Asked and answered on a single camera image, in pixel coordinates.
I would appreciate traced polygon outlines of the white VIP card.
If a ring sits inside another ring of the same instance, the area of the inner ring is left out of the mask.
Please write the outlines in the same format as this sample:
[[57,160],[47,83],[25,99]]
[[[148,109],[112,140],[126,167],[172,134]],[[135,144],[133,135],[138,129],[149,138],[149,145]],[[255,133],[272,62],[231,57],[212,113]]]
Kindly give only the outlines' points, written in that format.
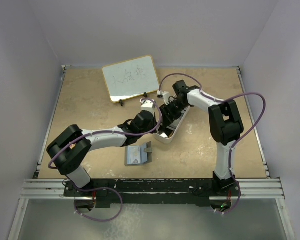
[[141,149],[139,146],[128,146],[125,149],[125,165],[134,166],[141,164]]

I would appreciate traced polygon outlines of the grey card holder wallet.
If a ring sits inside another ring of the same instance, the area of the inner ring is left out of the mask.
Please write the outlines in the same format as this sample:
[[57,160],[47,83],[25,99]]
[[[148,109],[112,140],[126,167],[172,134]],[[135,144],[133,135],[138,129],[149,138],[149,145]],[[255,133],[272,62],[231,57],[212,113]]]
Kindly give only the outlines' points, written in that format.
[[149,164],[152,162],[152,154],[153,148],[151,141],[142,145],[126,146],[124,165],[126,167],[131,167]]

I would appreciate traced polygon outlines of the white oblong plastic tray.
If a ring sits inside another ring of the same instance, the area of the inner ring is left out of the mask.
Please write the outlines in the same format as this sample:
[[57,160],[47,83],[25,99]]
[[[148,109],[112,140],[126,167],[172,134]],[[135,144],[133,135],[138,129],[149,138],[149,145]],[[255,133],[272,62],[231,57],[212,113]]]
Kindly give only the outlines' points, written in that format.
[[160,127],[159,131],[154,134],[154,139],[163,144],[170,144],[177,135],[177,132],[179,131],[189,111],[190,107],[187,107],[186,109],[181,111],[181,116],[172,124],[167,126],[165,129]]

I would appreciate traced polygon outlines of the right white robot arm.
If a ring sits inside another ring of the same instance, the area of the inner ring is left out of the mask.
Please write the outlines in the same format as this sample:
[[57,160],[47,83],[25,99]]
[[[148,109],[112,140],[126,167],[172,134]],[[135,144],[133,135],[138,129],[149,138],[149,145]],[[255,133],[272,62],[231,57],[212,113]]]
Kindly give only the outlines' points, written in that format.
[[210,134],[217,143],[212,190],[216,195],[223,196],[234,182],[231,170],[234,151],[231,148],[244,131],[238,106],[234,100],[214,98],[201,91],[198,86],[187,86],[184,80],[177,81],[172,87],[174,96],[167,91],[157,91],[157,96],[164,100],[160,107],[162,122],[158,129],[158,139],[171,139],[190,107],[207,112]]

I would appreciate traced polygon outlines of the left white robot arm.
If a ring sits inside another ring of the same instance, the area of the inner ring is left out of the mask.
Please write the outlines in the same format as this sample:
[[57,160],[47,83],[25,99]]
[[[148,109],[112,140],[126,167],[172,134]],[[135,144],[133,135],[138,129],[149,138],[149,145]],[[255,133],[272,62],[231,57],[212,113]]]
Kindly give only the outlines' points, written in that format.
[[156,114],[148,110],[105,130],[83,130],[76,124],[70,125],[48,145],[46,152],[52,161],[48,167],[67,177],[81,196],[88,196],[93,191],[93,184],[81,166],[86,155],[99,149],[133,145],[142,136],[155,132],[156,126]]

